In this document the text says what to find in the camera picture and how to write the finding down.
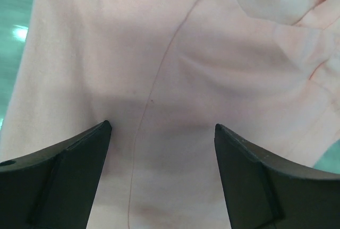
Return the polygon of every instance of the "crumpled cloth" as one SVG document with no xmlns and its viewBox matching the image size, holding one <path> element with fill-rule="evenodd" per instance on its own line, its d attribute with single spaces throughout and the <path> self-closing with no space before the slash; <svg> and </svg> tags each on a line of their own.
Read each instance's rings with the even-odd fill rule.
<svg viewBox="0 0 340 229">
<path fill-rule="evenodd" d="M 312 166 L 340 138 L 339 16 L 339 0 L 35 0 L 1 160 L 109 120 L 88 229 L 230 228 L 215 124 Z"/>
</svg>

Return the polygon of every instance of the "folded fabric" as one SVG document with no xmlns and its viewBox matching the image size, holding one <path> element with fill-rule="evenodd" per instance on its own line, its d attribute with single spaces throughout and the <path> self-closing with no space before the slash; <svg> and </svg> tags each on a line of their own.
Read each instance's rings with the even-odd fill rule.
<svg viewBox="0 0 340 229">
<path fill-rule="evenodd" d="M 340 138 L 339 16 L 337 0 L 35 0 L 1 160 L 109 120 L 89 229 L 230 228 L 215 124 L 312 166 Z"/>
</svg>

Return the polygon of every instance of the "green surface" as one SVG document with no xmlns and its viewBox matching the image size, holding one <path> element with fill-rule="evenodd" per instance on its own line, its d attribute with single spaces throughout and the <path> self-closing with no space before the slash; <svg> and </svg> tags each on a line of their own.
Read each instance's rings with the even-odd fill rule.
<svg viewBox="0 0 340 229">
<path fill-rule="evenodd" d="M 0 128 L 24 47 L 33 0 L 0 0 Z M 316 168 L 340 173 L 340 142 L 334 144 Z"/>
</svg>

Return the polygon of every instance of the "black plastic part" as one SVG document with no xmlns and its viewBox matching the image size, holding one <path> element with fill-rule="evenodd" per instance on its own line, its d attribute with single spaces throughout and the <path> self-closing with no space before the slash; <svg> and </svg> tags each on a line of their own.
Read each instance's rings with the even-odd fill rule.
<svg viewBox="0 0 340 229">
<path fill-rule="evenodd" d="M 108 121 L 0 163 L 1 229 L 85 229 L 106 158 Z"/>
<path fill-rule="evenodd" d="M 232 229 L 340 228 L 340 175 L 279 157 L 216 125 Z"/>
</svg>

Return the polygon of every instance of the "light pink garment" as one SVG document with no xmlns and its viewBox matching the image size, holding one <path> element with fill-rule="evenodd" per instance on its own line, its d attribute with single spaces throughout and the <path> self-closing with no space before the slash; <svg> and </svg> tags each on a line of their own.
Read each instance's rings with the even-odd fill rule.
<svg viewBox="0 0 340 229">
<path fill-rule="evenodd" d="M 215 124 L 313 165 L 340 138 L 339 16 L 338 0 L 35 0 L 1 159 L 108 119 L 88 229 L 229 228 Z"/>
</svg>

